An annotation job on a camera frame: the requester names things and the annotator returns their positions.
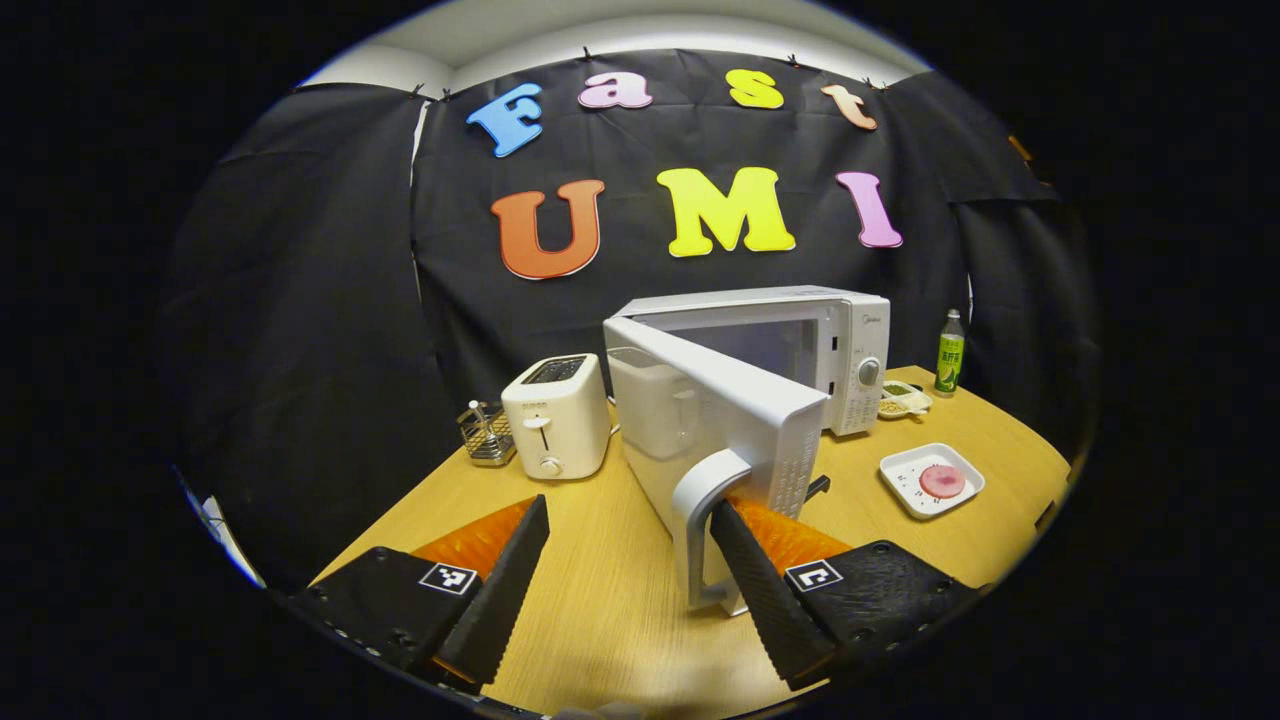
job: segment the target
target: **bottle label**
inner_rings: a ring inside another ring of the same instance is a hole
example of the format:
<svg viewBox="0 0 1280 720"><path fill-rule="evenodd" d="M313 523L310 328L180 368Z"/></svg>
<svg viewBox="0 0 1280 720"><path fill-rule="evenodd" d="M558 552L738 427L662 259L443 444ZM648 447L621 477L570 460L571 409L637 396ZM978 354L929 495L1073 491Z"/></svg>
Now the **bottle label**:
<svg viewBox="0 0 1280 720"><path fill-rule="evenodd" d="M960 359L964 356L963 337L943 337L938 343L938 374L933 387L942 392L955 392L960 379Z"/></svg>

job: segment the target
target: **letter m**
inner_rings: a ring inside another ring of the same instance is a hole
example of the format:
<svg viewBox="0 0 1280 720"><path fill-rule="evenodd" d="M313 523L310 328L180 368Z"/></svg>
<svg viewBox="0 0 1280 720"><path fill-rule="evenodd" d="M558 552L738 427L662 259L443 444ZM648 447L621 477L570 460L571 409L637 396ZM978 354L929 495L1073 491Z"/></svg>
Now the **letter m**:
<svg viewBox="0 0 1280 720"><path fill-rule="evenodd" d="M728 251L737 247L744 222L749 223L742 240L748 250L767 252L795 247L796 238L782 223L782 210L773 190L777 182L778 174L768 168L742 168L733 177L728 196L724 196L700 170L678 168L659 173L658 184L671 191L676 214L676 240L669 246L671 254L690 258L712 251L712 241L703 234L699 219L707 222L721 247Z"/></svg>

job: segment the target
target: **white plate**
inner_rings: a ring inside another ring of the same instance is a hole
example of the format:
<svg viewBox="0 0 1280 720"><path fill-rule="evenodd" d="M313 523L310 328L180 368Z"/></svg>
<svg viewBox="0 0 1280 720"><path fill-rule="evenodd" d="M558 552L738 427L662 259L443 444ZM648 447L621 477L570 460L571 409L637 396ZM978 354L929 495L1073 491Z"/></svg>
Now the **white plate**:
<svg viewBox="0 0 1280 720"><path fill-rule="evenodd" d="M950 465L964 475L964 489L955 497L937 498L920 488L920 473L931 465ZM987 487L987 479L950 445L934 442L890 455L881 460L881 478L902 501L913 518L928 520L965 502Z"/></svg>
<svg viewBox="0 0 1280 720"><path fill-rule="evenodd" d="M887 410L879 410L879 416L881 418L886 418L886 419L892 420L893 418L901 418L904 415L909 415L911 413L911 410L925 410L925 411L928 411L929 406L933 405L933 398L932 397L929 397L928 395L924 395L923 392L915 389L914 387L911 387L911 386L909 386L906 383L902 383L902 382L899 382L899 380L884 380L884 386L904 387L904 388L906 388L906 389L909 389L911 392L908 393L908 395L892 395L887 389L881 391L881 401L892 400L893 402L897 402L899 405L901 405L902 407L906 409L906 410L902 410L901 413L890 413Z"/></svg>

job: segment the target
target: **pink donut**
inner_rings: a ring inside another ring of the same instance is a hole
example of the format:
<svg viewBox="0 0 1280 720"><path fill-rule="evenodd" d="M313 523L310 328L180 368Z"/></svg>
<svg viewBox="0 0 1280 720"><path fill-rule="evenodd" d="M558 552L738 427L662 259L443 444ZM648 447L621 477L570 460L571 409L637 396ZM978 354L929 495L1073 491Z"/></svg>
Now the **pink donut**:
<svg viewBox="0 0 1280 720"><path fill-rule="evenodd" d="M964 474L950 465L932 465L920 473L920 487L933 497L955 497L964 489Z"/></svg>

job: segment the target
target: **orange letter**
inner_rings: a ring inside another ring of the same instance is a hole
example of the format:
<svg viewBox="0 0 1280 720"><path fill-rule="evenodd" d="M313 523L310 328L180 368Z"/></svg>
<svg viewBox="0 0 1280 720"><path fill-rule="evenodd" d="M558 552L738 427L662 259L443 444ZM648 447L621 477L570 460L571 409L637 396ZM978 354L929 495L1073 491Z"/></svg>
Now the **orange letter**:
<svg viewBox="0 0 1280 720"><path fill-rule="evenodd" d="M538 206L547 199L541 192L517 192L494 201L502 238L502 263L530 281L573 274L585 268L600 250L600 218L595 196L604 191L596 179L562 184L557 195L568 201L573 237L568 247L547 252L538 243Z"/></svg>
<svg viewBox="0 0 1280 720"><path fill-rule="evenodd" d="M864 115L861 108L859 108L863 104L861 97L850 95L842 85L828 85L822 91L836 100L836 106L840 108L840 113L845 115L846 120L867 131L876 129L876 120Z"/></svg>

